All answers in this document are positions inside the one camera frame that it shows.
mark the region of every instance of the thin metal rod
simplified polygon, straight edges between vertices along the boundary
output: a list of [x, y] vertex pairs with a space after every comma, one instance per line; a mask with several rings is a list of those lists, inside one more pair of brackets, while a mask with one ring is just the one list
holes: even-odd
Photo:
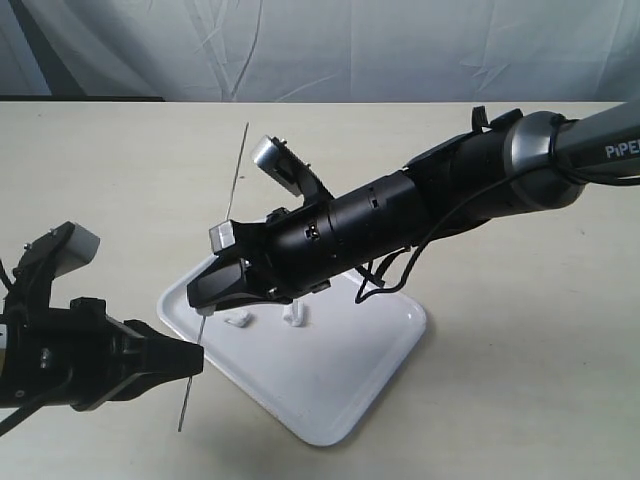
[[[207, 316], [203, 315], [200, 320], [200, 331], [198, 332], [198, 340], [196, 343], [200, 345], [202, 341], [202, 333], [204, 332], [204, 324], [207, 321]], [[182, 411], [180, 412], [180, 421], [178, 422], [178, 432], [182, 432], [182, 425], [184, 424], [184, 416], [187, 413], [187, 404], [189, 403], [189, 395], [191, 395], [191, 384], [193, 383], [193, 377], [189, 377], [187, 381], [187, 389], [184, 392], [184, 400], [182, 401]]]
[[[242, 143], [240, 144], [240, 152], [238, 153], [238, 161], [236, 162], [236, 171], [233, 174], [233, 183], [231, 184], [231, 194], [229, 195], [229, 206], [227, 207], [227, 214], [225, 215], [225, 221], [229, 220], [231, 215], [231, 207], [233, 206], [233, 195], [236, 192], [236, 184], [238, 183], [238, 174], [240, 173], [240, 162], [242, 161], [242, 153], [244, 152], [244, 144], [247, 141], [247, 132], [249, 131], [249, 122], [244, 126], [244, 133], [242, 134]], [[207, 322], [207, 316], [213, 315], [215, 308], [212, 308], [208, 315], [203, 315], [200, 321], [200, 331], [198, 332], [198, 339], [196, 343], [200, 345], [202, 341], [202, 333], [204, 332], [204, 325]], [[184, 424], [184, 417], [187, 413], [187, 405], [189, 404], [189, 395], [191, 395], [191, 385], [193, 384], [193, 377], [189, 377], [187, 381], [187, 389], [184, 392], [184, 400], [182, 401], [182, 410], [180, 411], [180, 421], [178, 422], [178, 432], [182, 432], [182, 425]]]
[[240, 153], [238, 153], [238, 161], [236, 162], [236, 172], [233, 175], [233, 183], [231, 184], [231, 194], [229, 195], [229, 206], [225, 220], [229, 220], [231, 215], [231, 206], [233, 205], [233, 195], [236, 193], [236, 184], [238, 183], [238, 173], [240, 173], [240, 162], [242, 161], [242, 153], [244, 152], [244, 144], [247, 141], [247, 132], [249, 131], [249, 122], [244, 126], [244, 134], [242, 135], [242, 143], [240, 144]]

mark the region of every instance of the table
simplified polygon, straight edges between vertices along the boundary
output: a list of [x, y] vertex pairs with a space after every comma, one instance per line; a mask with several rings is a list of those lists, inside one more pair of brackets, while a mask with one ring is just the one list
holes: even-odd
[[[0, 104], [0, 254], [11, 267], [22, 244], [77, 221], [102, 244], [52, 304], [105, 298], [113, 317], [166, 333], [156, 301], [208, 254], [246, 121], [248, 146], [287, 138], [340, 194], [466, 131], [471, 107]], [[234, 218], [297, 205], [251, 162], [240, 175]], [[0, 440], [2, 477], [637, 478], [639, 202], [640, 189], [590, 186], [567, 209], [436, 242], [405, 290], [435, 330], [335, 447], [303, 444], [207, 366], [182, 434], [184, 381], [91, 413], [48, 408]]]

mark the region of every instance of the white fabric curtain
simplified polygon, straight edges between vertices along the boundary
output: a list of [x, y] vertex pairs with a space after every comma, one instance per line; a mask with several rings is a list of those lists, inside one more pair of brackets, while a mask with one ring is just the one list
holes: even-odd
[[633, 0], [24, 3], [91, 95], [240, 102], [640, 96], [640, 2]]

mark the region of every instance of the white plastic base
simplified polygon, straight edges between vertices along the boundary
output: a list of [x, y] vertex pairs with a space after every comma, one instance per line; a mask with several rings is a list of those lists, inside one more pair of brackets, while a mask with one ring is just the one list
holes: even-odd
[[[189, 307], [186, 285], [213, 260], [202, 262], [167, 290], [158, 316], [195, 341], [201, 317]], [[244, 307], [244, 328], [207, 319], [202, 345], [209, 362], [303, 441], [342, 440], [422, 336], [424, 309], [402, 294], [353, 301], [360, 278], [345, 273], [332, 287], [301, 299], [305, 320], [293, 327], [280, 305]]]

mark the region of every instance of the white tray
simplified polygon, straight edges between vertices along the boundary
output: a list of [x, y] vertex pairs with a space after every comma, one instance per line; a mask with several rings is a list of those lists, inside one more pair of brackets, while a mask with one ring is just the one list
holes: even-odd
[[[201, 319], [187, 303], [186, 285], [214, 258], [178, 280], [158, 302], [160, 319], [186, 340], [195, 341]], [[205, 356], [303, 441], [337, 443], [427, 325], [424, 309], [402, 294], [356, 305], [359, 282], [356, 273], [345, 273], [331, 280], [331, 288], [303, 297], [303, 327], [282, 320], [279, 305], [246, 307], [253, 320], [244, 328], [213, 315], [202, 336]]]

